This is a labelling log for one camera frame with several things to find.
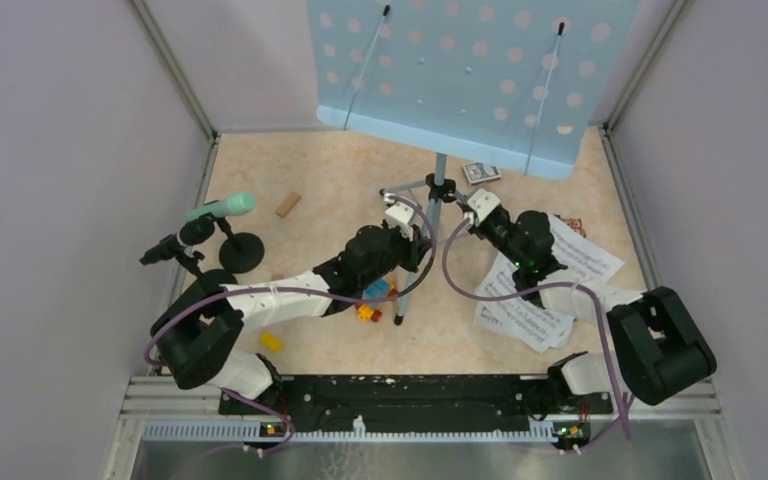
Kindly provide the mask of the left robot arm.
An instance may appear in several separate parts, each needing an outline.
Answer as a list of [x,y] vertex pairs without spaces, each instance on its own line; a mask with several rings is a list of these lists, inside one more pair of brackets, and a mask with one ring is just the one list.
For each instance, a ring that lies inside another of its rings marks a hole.
[[176,385],[212,385],[242,396],[257,413],[279,404],[280,376],[262,355],[237,353],[240,334],[287,320],[327,317],[363,302],[363,292],[401,267],[428,273],[436,238],[417,226],[367,225],[337,256],[294,277],[256,285],[211,284],[181,296],[150,329],[144,356],[160,355]]

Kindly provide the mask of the sheet music page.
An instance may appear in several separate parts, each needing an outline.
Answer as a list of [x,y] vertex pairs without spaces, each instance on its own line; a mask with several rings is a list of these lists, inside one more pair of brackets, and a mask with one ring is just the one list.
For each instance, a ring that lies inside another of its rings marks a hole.
[[624,261],[607,250],[583,238],[558,219],[549,216],[554,243],[552,252],[557,260],[571,269],[608,282],[624,265]]
[[[498,297],[513,293],[514,271],[514,265],[498,254],[474,294]],[[479,302],[473,316],[474,325],[518,339],[538,353],[544,353],[549,348],[565,347],[573,322],[574,318],[570,315],[545,310],[522,298]]]

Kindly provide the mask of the blue music stand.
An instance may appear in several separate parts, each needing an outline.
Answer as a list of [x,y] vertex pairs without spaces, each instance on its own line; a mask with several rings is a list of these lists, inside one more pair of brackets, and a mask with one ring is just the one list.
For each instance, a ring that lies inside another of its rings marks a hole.
[[573,171],[635,1],[310,1],[318,120],[549,180]]

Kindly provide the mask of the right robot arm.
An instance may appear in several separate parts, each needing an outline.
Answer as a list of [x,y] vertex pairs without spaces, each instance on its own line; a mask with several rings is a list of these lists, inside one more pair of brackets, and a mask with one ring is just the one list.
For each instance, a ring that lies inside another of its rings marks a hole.
[[620,289],[573,270],[554,254],[554,216],[526,210],[512,217],[498,205],[465,209],[470,234],[511,262],[517,299],[551,312],[591,320],[606,335],[605,378],[610,390],[627,389],[655,406],[711,377],[718,360],[674,289]]

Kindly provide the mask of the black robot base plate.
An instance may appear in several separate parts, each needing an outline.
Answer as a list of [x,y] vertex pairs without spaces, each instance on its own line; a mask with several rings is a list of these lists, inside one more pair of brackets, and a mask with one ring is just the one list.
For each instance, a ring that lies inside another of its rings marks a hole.
[[434,440],[553,438],[614,411],[605,392],[574,396],[545,376],[514,374],[298,375],[284,378],[270,407],[298,438],[357,431]]

